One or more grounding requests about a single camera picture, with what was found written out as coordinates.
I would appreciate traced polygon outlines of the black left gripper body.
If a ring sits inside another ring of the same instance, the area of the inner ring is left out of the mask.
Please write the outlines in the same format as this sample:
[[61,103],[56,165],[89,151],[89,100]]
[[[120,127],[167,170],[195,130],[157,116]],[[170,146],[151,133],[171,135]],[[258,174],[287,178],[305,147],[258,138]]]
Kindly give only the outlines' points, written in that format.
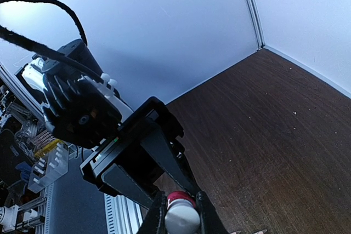
[[150,130],[160,128],[170,142],[174,153],[182,155],[184,147],[177,140],[184,135],[184,129],[166,105],[156,97],[150,97],[143,103],[118,130],[117,137],[104,143],[97,153],[89,156],[81,165],[85,181],[100,189],[101,167],[112,162],[124,167],[129,172],[138,165],[158,168],[158,178],[165,173],[141,146]]

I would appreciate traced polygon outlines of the white nail polish cap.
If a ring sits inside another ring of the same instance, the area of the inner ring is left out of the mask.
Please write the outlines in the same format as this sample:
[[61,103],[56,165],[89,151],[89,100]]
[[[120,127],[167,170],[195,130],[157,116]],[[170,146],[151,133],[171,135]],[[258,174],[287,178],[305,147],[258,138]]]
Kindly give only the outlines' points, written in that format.
[[200,227],[200,216],[190,201],[176,199],[168,206],[165,227],[169,234],[195,234]]

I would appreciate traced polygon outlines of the mannequin hand with long nails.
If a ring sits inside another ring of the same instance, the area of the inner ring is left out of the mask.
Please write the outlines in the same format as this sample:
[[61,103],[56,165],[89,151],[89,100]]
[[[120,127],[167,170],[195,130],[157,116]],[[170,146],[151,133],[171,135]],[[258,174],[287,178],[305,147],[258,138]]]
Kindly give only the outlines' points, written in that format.
[[[268,231],[267,229],[264,229],[264,230],[257,231],[254,234],[266,234],[267,231]],[[231,234],[240,234],[240,233],[241,231],[234,231]]]

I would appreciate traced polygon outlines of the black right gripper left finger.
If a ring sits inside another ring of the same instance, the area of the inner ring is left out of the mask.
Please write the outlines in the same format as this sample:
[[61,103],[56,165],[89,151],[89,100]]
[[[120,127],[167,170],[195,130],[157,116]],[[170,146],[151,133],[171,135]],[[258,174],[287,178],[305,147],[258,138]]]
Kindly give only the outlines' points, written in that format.
[[164,234],[165,216],[167,212],[167,197],[163,191],[159,191],[149,209],[137,234]]

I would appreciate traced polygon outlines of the red nail polish bottle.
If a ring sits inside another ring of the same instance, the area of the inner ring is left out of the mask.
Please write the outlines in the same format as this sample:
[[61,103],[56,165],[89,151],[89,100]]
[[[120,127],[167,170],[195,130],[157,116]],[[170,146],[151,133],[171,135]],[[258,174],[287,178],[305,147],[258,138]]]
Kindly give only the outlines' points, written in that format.
[[184,191],[174,191],[167,196],[167,208],[169,209],[174,201],[188,201],[193,208],[196,208],[195,200]]

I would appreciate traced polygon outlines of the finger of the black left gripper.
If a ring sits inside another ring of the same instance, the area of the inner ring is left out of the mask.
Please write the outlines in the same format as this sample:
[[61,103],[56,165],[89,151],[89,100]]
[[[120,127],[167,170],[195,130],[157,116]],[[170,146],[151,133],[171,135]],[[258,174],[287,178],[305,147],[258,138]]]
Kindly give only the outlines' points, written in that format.
[[140,144],[158,166],[188,194],[195,195],[199,192],[199,186],[185,155],[177,157],[160,128],[150,130]]
[[131,172],[117,163],[101,167],[100,191],[116,197],[122,195],[149,209],[154,201],[158,187],[154,185],[158,179],[158,168],[138,165]]

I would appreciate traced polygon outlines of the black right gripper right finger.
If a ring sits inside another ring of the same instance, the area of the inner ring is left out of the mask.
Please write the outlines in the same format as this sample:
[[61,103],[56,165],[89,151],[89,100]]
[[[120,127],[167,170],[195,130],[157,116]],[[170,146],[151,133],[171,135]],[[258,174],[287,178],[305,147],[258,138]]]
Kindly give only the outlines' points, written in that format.
[[200,216],[201,234],[228,233],[206,192],[199,191],[196,194],[196,209]]

